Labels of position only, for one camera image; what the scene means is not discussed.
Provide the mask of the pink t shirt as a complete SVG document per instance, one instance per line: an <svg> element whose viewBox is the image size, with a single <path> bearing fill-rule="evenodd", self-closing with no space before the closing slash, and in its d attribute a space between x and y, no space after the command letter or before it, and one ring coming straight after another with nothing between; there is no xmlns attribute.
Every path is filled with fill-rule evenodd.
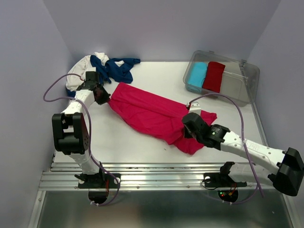
<svg viewBox="0 0 304 228"><path fill-rule="evenodd" d="M184 137L182 118L188 113L184 104L119 83L109 105L134 130L163 140L183 153L194 155L204 147Z"/></svg>

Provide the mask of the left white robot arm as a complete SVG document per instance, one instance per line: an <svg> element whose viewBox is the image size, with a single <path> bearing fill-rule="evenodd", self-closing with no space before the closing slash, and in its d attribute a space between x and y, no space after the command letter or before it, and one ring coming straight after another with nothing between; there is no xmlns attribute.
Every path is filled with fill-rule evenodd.
<svg viewBox="0 0 304 228"><path fill-rule="evenodd" d="M84 81L77 87L68 107L52 116L55 149L72 158L82 173L75 175L78 187L100 188L105 184L105 172L89 150L90 133L86 126L86 109L93 103L103 105L110 101L110 94L95 71L85 73Z"/></svg>

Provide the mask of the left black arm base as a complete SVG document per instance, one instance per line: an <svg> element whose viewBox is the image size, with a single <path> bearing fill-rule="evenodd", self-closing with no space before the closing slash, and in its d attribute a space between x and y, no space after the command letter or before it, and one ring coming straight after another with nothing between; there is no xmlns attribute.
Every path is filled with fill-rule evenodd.
<svg viewBox="0 0 304 228"><path fill-rule="evenodd" d="M75 174L79 189L117 189L118 183L109 174L96 173L94 175Z"/></svg>

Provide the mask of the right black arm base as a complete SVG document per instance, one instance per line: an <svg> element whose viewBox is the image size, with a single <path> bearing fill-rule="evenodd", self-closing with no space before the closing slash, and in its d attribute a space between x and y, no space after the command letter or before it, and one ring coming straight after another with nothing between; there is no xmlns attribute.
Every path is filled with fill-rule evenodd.
<svg viewBox="0 0 304 228"><path fill-rule="evenodd" d="M246 182L236 182L227 174L220 173L204 173L203 183L207 188L244 188L247 186Z"/></svg>

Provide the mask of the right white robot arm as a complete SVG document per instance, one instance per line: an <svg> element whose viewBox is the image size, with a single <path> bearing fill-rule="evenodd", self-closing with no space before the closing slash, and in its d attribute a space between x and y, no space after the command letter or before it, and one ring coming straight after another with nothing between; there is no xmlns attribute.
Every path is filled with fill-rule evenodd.
<svg viewBox="0 0 304 228"><path fill-rule="evenodd" d="M228 161L217 173L205 173L208 189L246 187L249 182L273 186L288 196L297 196L304 178L304 162L298 150L273 149L242 139L228 128L208 125L198 114L182 119L187 138L194 138L208 148L228 152L248 160L247 164Z"/></svg>

